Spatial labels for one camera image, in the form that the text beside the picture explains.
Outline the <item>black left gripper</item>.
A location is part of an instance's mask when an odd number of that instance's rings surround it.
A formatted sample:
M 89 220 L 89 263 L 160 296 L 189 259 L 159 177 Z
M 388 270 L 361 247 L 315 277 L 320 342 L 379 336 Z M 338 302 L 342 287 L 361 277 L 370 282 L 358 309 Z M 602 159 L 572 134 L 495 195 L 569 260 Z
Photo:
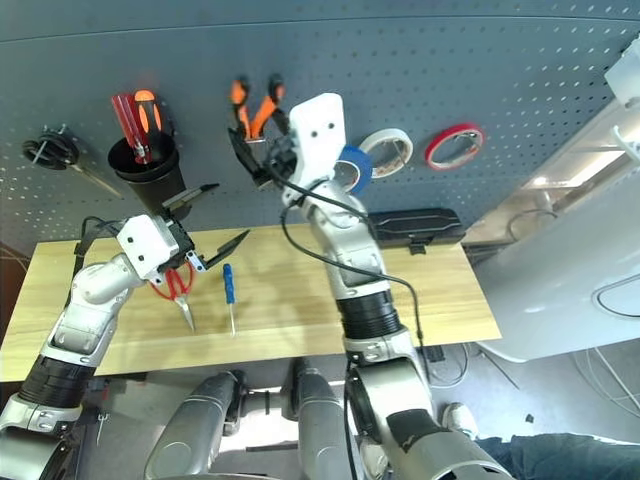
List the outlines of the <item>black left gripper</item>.
M 177 269 L 186 261 L 198 273 L 210 270 L 229 257 L 249 235 L 249 229 L 243 231 L 220 246 L 216 254 L 210 259 L 206 259 L 203 255 L 198 255 L 194 251 L 195 245 L 191 237 L 173 213 L 190 207 L 201 195 L 213 191 L 219 186 L 219 183 L 210 183 L 186 189 L 162 203 L 163 210 L 160 215 L 162 222 L 159 227 L 161 234 L 161 262 L 158 266 L 158 272 L 160 274 L 164 274 L 169 269 Z

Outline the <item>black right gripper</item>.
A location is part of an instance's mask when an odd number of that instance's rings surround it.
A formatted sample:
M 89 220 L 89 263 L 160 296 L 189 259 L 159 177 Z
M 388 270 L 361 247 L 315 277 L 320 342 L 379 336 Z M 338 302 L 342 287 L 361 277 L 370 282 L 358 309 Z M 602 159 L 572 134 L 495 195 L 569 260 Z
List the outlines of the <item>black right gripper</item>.
M 265 153 L 259 162 L 238 130 L 228 128 L 227 132 L 237 160 L 249 173 L 254 184 L 260 189 L 269 185 L 282 189 L 285 181 L 295 171 L 297 155 L 294 152 L 293 137 L 289 134 L 290 122 L 287 114 L 282 109 L 275 108 L 270 119 L 283 136 L 267 142 Z

